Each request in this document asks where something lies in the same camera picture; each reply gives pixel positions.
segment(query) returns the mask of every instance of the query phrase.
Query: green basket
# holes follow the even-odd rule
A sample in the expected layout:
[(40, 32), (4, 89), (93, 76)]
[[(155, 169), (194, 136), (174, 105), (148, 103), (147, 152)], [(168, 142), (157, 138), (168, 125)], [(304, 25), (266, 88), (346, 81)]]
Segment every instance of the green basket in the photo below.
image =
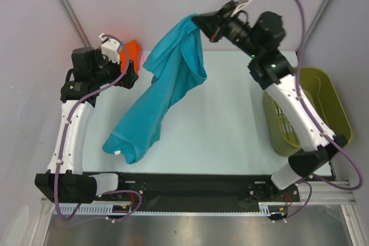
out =
[[(322, 120), (350, 143), (352, 129), (328, 75), (315, 67), (303, 67), (300, 83)], [(301, 148), (299, 138), (282, 109), (266, 92), (263, 107), (273, 149), (284, 157), (294, 154)]]

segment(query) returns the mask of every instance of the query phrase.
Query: white table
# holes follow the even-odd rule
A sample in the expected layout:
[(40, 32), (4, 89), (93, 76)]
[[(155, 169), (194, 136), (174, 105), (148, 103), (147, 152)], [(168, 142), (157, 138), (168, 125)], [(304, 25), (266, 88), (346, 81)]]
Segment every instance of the white table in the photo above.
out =
[[(294, 52), (283, 52), (291, 65)], [(161, 138), (143, 159), (126, 164), (123, 155), (101, 147), (119, 119), (148, 88), (152, 74), (142, 69), (134, 88), (113, 87), (98, 98), (86, 135), (84, 171), (269, 175), (287, 158), (270, 144), (263, 91), (252, 79), (250, 58), (241, 51), (205, 51), (208, 79), (166, 114)], [(328, 164), (317, 170), (330, 176)]]

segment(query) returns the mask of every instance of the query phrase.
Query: metal floor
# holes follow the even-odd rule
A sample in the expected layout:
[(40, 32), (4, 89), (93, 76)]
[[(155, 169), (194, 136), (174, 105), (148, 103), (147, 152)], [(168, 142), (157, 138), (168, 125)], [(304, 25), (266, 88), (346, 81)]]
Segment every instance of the metal floor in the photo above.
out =
[(55, 215), (44, 246), (347, 246), (341, 206), (309, 206), (287, 224), (265, 217), (133, 216), (112, 224), (97, 219), (65, 225)]

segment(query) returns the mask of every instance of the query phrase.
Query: teal fabric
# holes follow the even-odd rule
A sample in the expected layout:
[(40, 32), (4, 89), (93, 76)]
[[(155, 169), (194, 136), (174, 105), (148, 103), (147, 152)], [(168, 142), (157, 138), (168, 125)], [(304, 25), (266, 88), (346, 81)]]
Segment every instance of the teal fabric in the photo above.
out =
[(151, 86), (125, 113), (103, 146), (120, 150), (128, 164), (143, 158), (160, 139), (161, 122), (169, 108), (206, 80), (200, 30), (184, 18), (155, 46), (144, 64), (154, 74)]

